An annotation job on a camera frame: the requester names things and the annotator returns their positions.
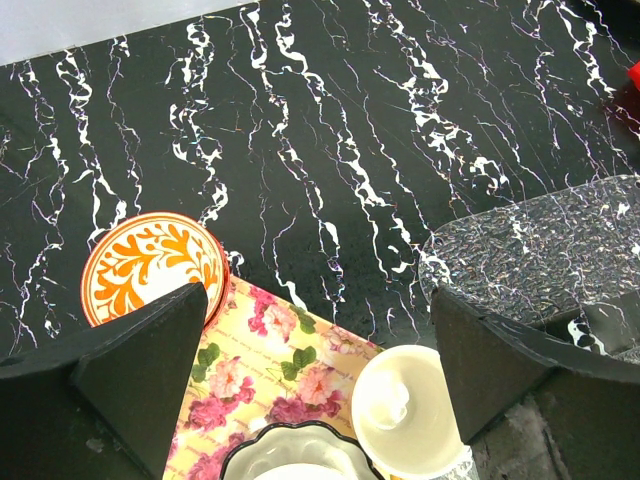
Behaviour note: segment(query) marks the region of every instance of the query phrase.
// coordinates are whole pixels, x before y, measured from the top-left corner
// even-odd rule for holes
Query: black bowl rim
[[[378,480],[384,480],[384,477],[373,466],[373,462],[369,458],[369,455],[367,455],[367,453],[362,449],[362,446],[360,445],[360,443],[355,438],[351,438],[351,437],[347,437],[345,435],[342,435],[340,432],[338,432],[331,425],[329,425],[326,422],[320,421],[320,420],[308,420],[308,421],[302,422],[302,423],[276,422],[276,423],[272,423],[272,424],[267,425],[266,427],[264,427],[260,431],[260,433],[256,436],[256,438],[254,438],[252,440],[247,440],[246,442],[242,442],[240,445],[235,447],[233,450],[231,450],[227,454],[227,456],[225,457],[224,461],[222,462],[222,469],[220,470],[220,477],[219,477],[220,480],[224,480],[224,476],[225,476],[225,474],[227,472],[227,467],[229,466],[229,462],[231,462],[231,459],[235,456],[236,453],[238,453],[241,450],[244,450],[247,447],[255,445],[256,443],[258,443],[258,441],[262,437],[264,437],[271,430],[274,430],[276,428],[288,428],[290,430],[297,430],[299,428],[310,427],[310,426],[316,426],[316,427],[325,428],[325,429],[329,430],[331,433],[333,433],[333,435],[336,438],[338,438],[339,440],[342,440],[343,442],[347,442],[347,443],[350,443],[350,444],[355,445],[356,447],[358,447],[358,449],[364,455],[364,458],[367,461],[367,465],[369,466],[369,470],[371,470],[371,473],[373,473],[373,475]]]

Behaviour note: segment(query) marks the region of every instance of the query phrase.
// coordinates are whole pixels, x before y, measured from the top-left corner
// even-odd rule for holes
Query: yellow placemat
[[[380,349],[231,277],[217,324],[200,341],[165,480],[218,480],[222,461],[269,423],[351,426],[355,379]]]

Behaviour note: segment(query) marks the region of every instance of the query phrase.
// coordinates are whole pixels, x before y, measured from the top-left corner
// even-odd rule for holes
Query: orange and white plate
[[[147,213],[121,223],[93,249],[82,273],[82,308],[95,327],[194,282],[202,282],[209,297],[206,325],[229,287],[222,247],[188,217]]]

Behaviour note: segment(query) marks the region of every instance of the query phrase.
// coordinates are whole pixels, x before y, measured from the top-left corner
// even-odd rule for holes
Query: bowl rim
[[[356,446],[364,455],[364,458],[367,461],[367,466],[369,467],[369,470],[371,470],[371,473],[374,475],[374,477],[376,477],[378,480],[384,480],[384,477],[382,476],[382,474],[378,472],[378,470],[373,465],[373,461],[371,460],[369,455],[367,455],[367,452],[364,451],[360,443],[355,438],[347,437],[346,435],[341,434],[334,427],[332,427],[328,423],[323,422],[321,420],[307,420],[306,422],[302,422],[302,423],[276,422],[276,423],[271,423],[267,425],[262,430],[260,430],[260,433],[258,433],[258,435],[255,438],[242,442],[240,445],[237,445],[229,453],[227,453],[227,456],[224,458],[224,461],[222,462],[222,468],[220,469],[220,477],[219,477],[220,480],[224,480],[224,476],[227,472],[229,463],[238,452],[252,445],[255,445],[256,443],[258,443],[258,441],[262,437],[264,437],[271,430],[275,430],[276,428],[287,428],[289,430],[299,430],[305,427],[324,428],[326,430],[329,430],[329,432],[331,432],[336,438],[338,438],[338,440],[341,440],[343,442],[347,442]]]
[[[397,470],[396,468],[391,467],[390,465],[387,465],[385,462],[381,461],[380,458],[375,455],[375,454],[371,454],[369,452],[367,452],[367,450],[372,451],[373,448],[371,447],[370,443],[367,441],[367,439],[365,438],[365,436],[362,433],[362,421],[361,421],[361,416],[362,415],[355,415],[354,409],[353,409],[353,399],[354,397],[356,397],[357,391],[362,389],[362,383],[360,382],[360,389],[358,388],[358,380],[360,380],[360,378],[363,376],[363,374],[371,372],[371,370],[375,369],[377,365],[379,365],[380,363],[384,362],[385,360],[389,359],[389,358],[393,358],[396,356],[401,356],[403,354],[419,354],[425,358],[428,358],[429,360],[437,360],[438,363],[440,364],[440,353],[431,347],[427,347],[424,345],[414,345],[414,344],[409,344],[409,345],[398,345],[396,347],[391,347],[387,350],[384,350],[383,352],[381,352],[380,354],[376,355],[375,357],[373,357],[371,359],[371,361],[369,361],[369,363],[367,363],[364,368],[362,369],[362,371],[360,372],[360,375],[358,375],[358,378],[356,379],[356,382],[353,386],[353,391],[351,392],[351,423],[353,425],[353,430],[354,433],[356,434],[356,437],[358,438],[362,438],[362,440],[360,441],[362,444],[366,445],[366,449],[364,446],[361,446],[362,450],[365,451],[365,454],[367,455],[367,457],[372,458],[373,461],[376,462],[377,465],[380,465],[380,468],[383,468],[386,472],[388,472],[389,474],[396,476],[396,477],[400,477],[403,478],[405,480],[433,480],[433,479],[437,479],[443,475],[446,475],[447,473],[449,473],[453,468],[455,468],[456,465],[460,464],[461,462],[463,462],[465,460],[465,458],[468,455],[468,451],[469,451],[469,447],[467,445],[464,444],[464,442],[462,442],[461,440],[461,444],[462,447],[460,448],[460,451],[458,452],[458,454],[456,455],[455,459],[453,461],[451,461],[447,466],[443,467],[442,469],[433,472],[433,473],[428,473],[428,474],[420,474],[420,475],[412,475],[412,474],[407,474],[407,473],[403,473],[399,470]]]

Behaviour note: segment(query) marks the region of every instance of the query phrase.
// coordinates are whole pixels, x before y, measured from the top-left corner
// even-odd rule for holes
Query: orange leaf pattern
[[[102,251],[92,272],[92,304],[100,322],[126,315],[151,301],[152,277],[158,272],[171,270],[171,279],[184,278],[184,283],[202,282],[208,292],[224,280],[220,278],[223,265],[215,246],[206,238],[203,242],[200,236],[193,227],[166,221],[134,227],[126,235],[117,236]]]

